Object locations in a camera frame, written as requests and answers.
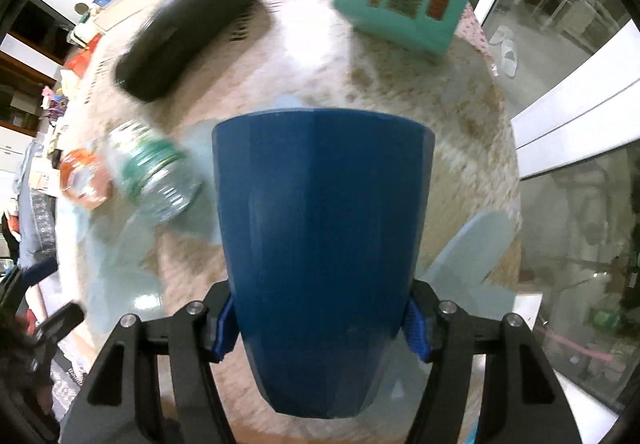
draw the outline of window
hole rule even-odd
[[[552,366],[620,413],[640,383],[640,141],[526,180],[520,281]]]

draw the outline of white cabinet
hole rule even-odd
[[[0,126],[0,170],[14,173],[32,140],[30,135]]]
[[[33,137],[30,135],[14,132],[0,126],[0,150],[23,154],[32,140]]]

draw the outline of blue cup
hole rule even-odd
[[[262,396],[300,417],[358,414],[408,301],[433,133],[307,108],[234,117],[212,137],[229,283]]]

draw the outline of metal screw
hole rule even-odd
[[[120,318],[120,324],[128,329],[136,324],[137,318],[135,314],[125,314],[122,318]]]
[[[458,310],[458,306],[449,300],[441,301],[439,308],[440,312],[442,312],[443,314],[455,314],[456,310]]]
[[[516,313],[507,314],[507,323],[514,328],[522,326],[524,320]]]
[[[192,316],[200,314],[204,310],[204,303],[201,301],[192,301],[187,305],[187,312]]]

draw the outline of table surface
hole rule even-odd
[[[470,8],[447,54],[434,64],[354,31],[330,2],[257,0],[246,16],[191,64],[172,95],[151,104],[131,99],[111,79],[117,55],[148,12],[133,16],[100,42],[81,94],[69,106],[67,145],[94,141],[100,147],[108,131],[137,117],[179,138],[203,119],[264,109],[283,94],[310,106],[386,112],[417,120],[436,135],[418,268],[427,268],[478,212],[505,211],[518,232],[519,178],[511,123],[492,75],[486,40]],[[112,204],[110,211],[116,208]],[[100,208],[94,213],[104,214]],[[494,269],[494,282],[515,284],[520,267],[518,240],[516,235]],[[69,296],[87,300],[92,270],[83,251],[82,244],[65,249],[61,272]],[[156,231],[152,250],[141,265],[165,287],[162,300],[168,313],[203,298],[211,283],[226,277],[220,246],[166,227]],[[92,335],[99,346],[104,335],[95,331]],[[426,374],[404,343],[398,342],[395,351],[396,364],[385,376],[379,398],[349,420],[302,420],[274,413],[255,386],[241,342],[214,367],[214,377],[241,442],[402,442]],[[481,391],[477,384],[474,391],[469,403],[475,403],[475,409],[468,411],[465,430],[477,417]]]

